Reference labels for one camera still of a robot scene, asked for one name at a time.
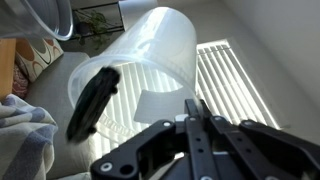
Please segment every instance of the screw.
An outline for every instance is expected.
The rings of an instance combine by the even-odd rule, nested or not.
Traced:
[[[169,122],[164,122],[163,125],[166,126],[166,127],[168,127],[168,126],[171,125],[171,123],[169,123]]]
[[[274,177],[274,176],[267,176],[265,178],[265,180],[279,180],[277,177]]]
[[[247,125],[247,126],[251,126],[253,123],[250,122],[250,121],[246,121],[246,122],[244,122],[244,124]]]
[[[221,117],[215,117],[214,119],[215,119],[216,121],[221,121],[221,120],[222,120]]]
[[[106,163],[104,163],[104,164],[102,164],[102,165],[100,166],[100,170],[101,170],[102,172],[108,172],[108,171],[110,171],[111,169],[112,169],[112,164],[109,163],[109,162],[106,162]]]
[[[202,176],[200,180],[213,180],[213,179],[209,176]]]

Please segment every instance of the gray blanket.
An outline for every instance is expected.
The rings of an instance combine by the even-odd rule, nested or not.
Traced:
[[[46,110],[8,95],[0,103],[0,179],[46,179],[56,131]]]

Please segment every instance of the cushion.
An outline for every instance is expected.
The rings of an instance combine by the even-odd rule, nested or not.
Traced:
[[[68,144],[65,137],[74,111],[68,98],[68,79],[76,66],[87,59],[89,57],[85,53],[64,53],[42,72],[37,81],[29,85],[25,101],[46,109],[59,128],[53,139],[55,160],[47,179],[87,172],[96,158],[91,138],[75,145]]]
[[[31,82],[62,53],[55,39],[17,39],[16,61]]]
[[[14,64],[12,94],[24,99],[28,93],[28,85],[28,79],[22,74],[19,67]]]

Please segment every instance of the white wall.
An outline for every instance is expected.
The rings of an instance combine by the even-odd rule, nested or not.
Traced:
[[[221,1],[225,2],[267,46],[319,111],[320,1]],[[299,113],[306,116],[308,114],[303,109],[300,109]],[[308,122],[303,118],[299,124],[307,126],[307,123],[304,124],[305,121]],[[315,117],[314,121],[314,126],[319,127],[320,117]]]
[[[224,3],[209,0],[187,6],[171,5],[169,1],[159,1],[159,4],[172,6],[186,14],[196,28],[199,43],[232,37],[248,60],[248,66],[258,74],[256,77],[252,75],[254,71],[249,71],[259,91],[269,99],[269,106],[279,120],[290,123],[291,127],[286,131],[320,144],[318,109],[253,32]]]

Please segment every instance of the patterned pillow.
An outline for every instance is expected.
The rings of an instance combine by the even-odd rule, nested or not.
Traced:
[[[16,61],[31,82],[62,54],[55,39],[17,39]]]
[[[28,79],[22,74],[19,67],[14,64],[12,94],[24,99],[28,93]]]

